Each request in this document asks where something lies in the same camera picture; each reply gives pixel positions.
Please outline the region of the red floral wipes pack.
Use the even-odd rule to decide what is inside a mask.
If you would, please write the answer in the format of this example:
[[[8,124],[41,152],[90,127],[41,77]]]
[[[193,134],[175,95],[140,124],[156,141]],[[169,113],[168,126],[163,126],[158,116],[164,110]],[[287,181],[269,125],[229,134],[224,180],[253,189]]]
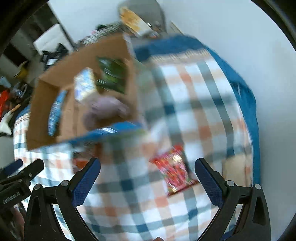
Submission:
[[[184,156],[183,145],[175,145],[149,160],[162,174],[166,183],[167,196],[177,194],[199,183],[198,180],[190,178]]]

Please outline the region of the black bag pile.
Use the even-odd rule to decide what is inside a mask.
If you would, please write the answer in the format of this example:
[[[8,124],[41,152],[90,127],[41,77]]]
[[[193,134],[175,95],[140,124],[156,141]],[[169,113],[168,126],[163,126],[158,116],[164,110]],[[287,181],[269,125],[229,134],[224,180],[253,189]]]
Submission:
[[[53,52],[42,51],[42,56],[40,62],[44,65],[44,71],[52,67],[59,60],[64,58],[69,54],[69,50],[61,43],[58,44],[56,49]]]

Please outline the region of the plaid checkered blanket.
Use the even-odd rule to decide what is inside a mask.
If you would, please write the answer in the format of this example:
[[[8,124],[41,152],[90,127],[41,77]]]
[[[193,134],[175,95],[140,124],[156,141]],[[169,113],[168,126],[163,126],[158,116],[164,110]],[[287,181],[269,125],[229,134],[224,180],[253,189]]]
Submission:
[[[100,161],[100,173],[77,207],[97,240],[198,240],[218,207],[195,173],[197,159],[238,186],[259,181],[254,95],[195,38],[156,40],[132,54],[144,129],[28,150],[29,106],[14,125],[14,155],[25,166],[44,162],[32,191],[36,184],[46,188],[71,180],[91,158]],[[199,183],[167,196],[165,180],[149,160],[175,145],[183,145],[189,176]]]

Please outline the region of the red plastic bag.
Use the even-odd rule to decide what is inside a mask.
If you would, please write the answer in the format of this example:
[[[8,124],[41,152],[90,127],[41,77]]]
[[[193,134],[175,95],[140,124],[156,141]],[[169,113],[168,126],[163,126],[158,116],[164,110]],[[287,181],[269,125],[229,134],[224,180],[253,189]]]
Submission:
[[[0,118],[2,117],[3,111],[5,109],[6,101],[9,99],[10,91],[4,90],[1,92],[0,97]]]

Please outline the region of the grey chair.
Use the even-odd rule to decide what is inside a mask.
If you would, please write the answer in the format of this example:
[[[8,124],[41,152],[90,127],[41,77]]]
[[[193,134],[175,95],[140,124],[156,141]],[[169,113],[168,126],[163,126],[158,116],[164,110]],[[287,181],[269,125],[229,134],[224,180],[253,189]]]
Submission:
[[[162,32],[167,31],[166,17],[161,5],[155,0],[123,1],[117,6],[120,13],[121,8],[128,8],[142,18],[146,23],[156,24]]]

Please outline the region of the yellow printed carton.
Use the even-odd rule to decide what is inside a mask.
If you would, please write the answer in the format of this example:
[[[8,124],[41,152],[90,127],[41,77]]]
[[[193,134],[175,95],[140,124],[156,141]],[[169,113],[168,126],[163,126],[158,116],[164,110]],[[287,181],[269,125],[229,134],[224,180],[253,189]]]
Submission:
[[[121,22],[137,37],[142,37],[153,32],[152,28],[136,13],[126,6],[119,9]]]

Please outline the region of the green Deeyeo wipes pack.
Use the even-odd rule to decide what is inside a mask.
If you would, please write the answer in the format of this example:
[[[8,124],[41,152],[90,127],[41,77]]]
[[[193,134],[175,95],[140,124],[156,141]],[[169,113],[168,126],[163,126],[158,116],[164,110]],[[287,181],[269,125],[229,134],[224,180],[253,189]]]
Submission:
[[[97,88],[125,94],[127,66],[124,61],[98,56],[96,60],[102,71],[100,79],[95,82]]]

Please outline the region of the white goose plush toy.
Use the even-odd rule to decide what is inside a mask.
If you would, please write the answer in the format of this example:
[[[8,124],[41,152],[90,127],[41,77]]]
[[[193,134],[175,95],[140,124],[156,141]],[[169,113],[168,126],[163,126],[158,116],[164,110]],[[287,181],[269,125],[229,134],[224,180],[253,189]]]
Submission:
[[[9,127],[9,122],[13,116],[13,113],[20,108],[20,104],[16,105],[13,109],[11,109],[8,113],[4,115],[4,117],[1,119],[0,123],[0,133],[4,133],[7,135],[12,134],[11,128]]]

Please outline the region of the lilac knitted cloth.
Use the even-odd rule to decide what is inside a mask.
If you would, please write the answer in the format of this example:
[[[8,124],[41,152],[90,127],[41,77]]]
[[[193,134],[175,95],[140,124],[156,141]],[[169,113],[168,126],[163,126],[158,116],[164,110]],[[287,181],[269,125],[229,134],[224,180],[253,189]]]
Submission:
[[[113,96],[95,97],[88,104],[88,111],[83,115],[83,124],[88,131],[98,128],[99,122],[112,118],[126,118],[130,107]]]

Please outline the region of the yellow tissue pack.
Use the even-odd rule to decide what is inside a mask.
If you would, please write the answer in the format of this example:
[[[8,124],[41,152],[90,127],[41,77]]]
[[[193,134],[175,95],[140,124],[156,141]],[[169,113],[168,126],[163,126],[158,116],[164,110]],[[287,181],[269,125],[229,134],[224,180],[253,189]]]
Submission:
[[[99,97],[95,81],[93,69],[89,67],[84,68],[74,76],[74,96],[77,102],[86,104]]]

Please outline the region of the white cushioned stool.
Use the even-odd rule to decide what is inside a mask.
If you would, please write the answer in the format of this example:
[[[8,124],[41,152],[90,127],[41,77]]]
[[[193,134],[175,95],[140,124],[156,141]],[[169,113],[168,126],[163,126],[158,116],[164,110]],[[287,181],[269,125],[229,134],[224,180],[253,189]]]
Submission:
[[[62,44],[69,52],[73,51],[73,46],[60,24],[53,25],[33,42],[34,48],[40,56],[44,51],[53,52],[59,44]]]

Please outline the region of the cardboard box with blue print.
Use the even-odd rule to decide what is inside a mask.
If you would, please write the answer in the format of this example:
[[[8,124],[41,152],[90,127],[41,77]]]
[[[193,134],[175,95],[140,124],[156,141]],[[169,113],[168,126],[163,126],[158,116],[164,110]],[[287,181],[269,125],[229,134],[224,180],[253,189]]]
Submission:
[[[137,76],[132,45],[123,33],[58,61],[39,76],[26,134],[28,150],[144,129]]]

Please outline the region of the blue printed pack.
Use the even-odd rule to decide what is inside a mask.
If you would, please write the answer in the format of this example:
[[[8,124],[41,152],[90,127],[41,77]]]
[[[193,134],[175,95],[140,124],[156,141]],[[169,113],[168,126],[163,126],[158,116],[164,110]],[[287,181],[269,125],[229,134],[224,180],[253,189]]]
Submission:
[[[62,90],[56,97],[54,103],[51,106],[50,114],[48,118],[48,135],[54,136],[59,126],[59,121],[62,114],[63,103],[66,99],[68,91]]]

